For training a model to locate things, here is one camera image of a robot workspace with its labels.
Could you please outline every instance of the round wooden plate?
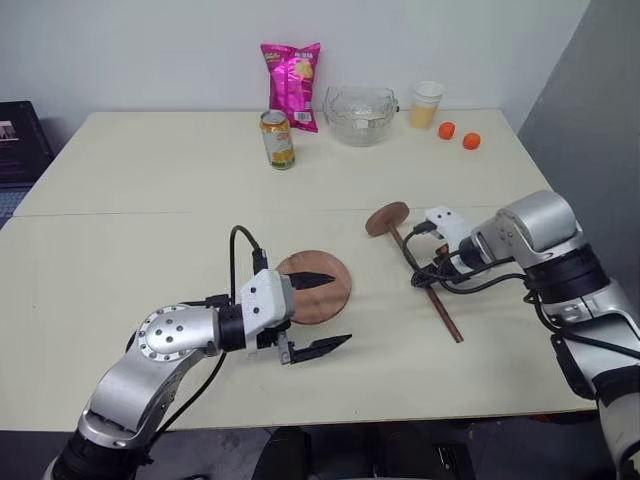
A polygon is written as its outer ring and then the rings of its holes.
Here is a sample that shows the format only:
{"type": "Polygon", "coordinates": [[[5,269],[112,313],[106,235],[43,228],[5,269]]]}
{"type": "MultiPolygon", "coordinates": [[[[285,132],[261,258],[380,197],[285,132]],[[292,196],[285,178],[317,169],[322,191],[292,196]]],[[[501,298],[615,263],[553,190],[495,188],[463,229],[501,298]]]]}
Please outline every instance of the round wooden plate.
{"type": "Polygon", "coordinates": [[[307,290],[296,290],[296,313],[291,319],[303,325],[326,322],[340,312],[351,294],[351,275],[336,257],[320,250],[305,250],[286,258],[278,271],[282,274],[295,272],[326,273],[335,281],[307,290]]]}

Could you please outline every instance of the orange ball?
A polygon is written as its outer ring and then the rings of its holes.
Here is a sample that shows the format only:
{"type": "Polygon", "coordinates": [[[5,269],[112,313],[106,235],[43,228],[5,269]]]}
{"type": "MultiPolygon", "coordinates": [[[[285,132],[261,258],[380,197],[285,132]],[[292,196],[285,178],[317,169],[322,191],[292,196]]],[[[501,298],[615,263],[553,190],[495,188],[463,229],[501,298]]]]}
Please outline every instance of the orange ball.
{"type": "Polygon", "coordinates": [[[475,150],[480,146],[480,135],[477,133],[467,133],[462,139],[462,146],[467,150],[475,150]]]}
{"type": "Polygon", "coordinates": [[[456,131],[456,124],[453,122],[443,122],[438,128],[438,136],[444,140],[449,140],[453,137],[456,131]]]}

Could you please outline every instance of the beverage can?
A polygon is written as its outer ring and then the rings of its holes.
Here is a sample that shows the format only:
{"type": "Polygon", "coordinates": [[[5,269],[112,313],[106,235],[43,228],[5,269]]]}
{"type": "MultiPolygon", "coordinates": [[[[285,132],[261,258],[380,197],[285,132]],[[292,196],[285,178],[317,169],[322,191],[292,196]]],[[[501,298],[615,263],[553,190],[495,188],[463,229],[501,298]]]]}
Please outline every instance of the beverage can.
{"type": "Polygon", "coordinates": [[[267,110],[260,115],[260,130],[271,166],[278,170],[291,168],[296,157],[287,115],[280,110],[267,110]]]}

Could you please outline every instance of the clear glass bowl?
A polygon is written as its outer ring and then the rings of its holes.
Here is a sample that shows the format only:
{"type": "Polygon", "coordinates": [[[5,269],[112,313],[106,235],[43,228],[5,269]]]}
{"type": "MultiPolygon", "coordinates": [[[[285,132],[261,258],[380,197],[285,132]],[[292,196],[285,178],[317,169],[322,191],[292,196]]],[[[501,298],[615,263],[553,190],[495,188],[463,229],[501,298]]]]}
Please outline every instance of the clear glass bowl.
{"type": "Polygon", "coordinates": [[[397,109],[393,91],[385,87],[329,87],[323,105],[331,133],[354,147],[378,142],[397,109]]]}

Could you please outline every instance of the chip bag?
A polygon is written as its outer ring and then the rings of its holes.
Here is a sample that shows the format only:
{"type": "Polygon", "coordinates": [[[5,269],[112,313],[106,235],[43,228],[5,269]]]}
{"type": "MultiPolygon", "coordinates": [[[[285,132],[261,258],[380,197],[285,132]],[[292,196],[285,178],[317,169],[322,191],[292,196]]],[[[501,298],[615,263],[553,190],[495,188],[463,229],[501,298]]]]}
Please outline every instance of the chip bag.
{"type": "Polygon", "coordinates": [[[294,48],[263,43],[260,49],[271,75],[269,108],[286,113],[292,127],[317,132],[311,96],[320,44],[294,48]]]}

